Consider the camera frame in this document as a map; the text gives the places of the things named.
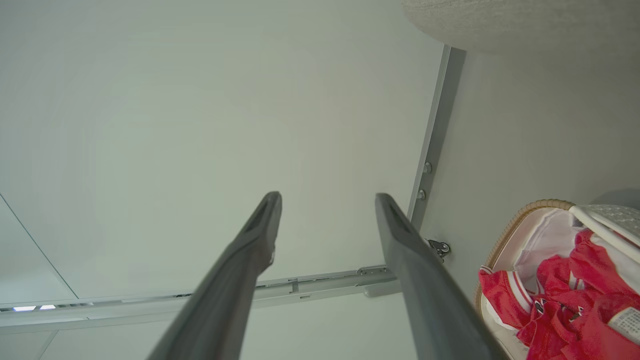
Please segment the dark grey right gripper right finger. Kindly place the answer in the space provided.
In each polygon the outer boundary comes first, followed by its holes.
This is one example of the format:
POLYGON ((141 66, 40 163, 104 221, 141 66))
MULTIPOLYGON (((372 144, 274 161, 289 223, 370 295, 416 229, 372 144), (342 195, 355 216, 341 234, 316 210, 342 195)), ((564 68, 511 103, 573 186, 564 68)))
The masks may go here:
POLYGON ((419 360, 506 360, 468 298, 390 194, 375 196, 386 264, 396 275, 419 360))

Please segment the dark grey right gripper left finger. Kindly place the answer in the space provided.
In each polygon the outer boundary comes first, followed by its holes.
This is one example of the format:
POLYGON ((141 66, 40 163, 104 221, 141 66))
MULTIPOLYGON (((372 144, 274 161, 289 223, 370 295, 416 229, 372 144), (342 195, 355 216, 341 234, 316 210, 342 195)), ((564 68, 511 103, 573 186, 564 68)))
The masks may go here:
POLYGON ((176 315, 150 360, 237 360, 258 277, 275 256, 282 196, 266 193, 176 315))

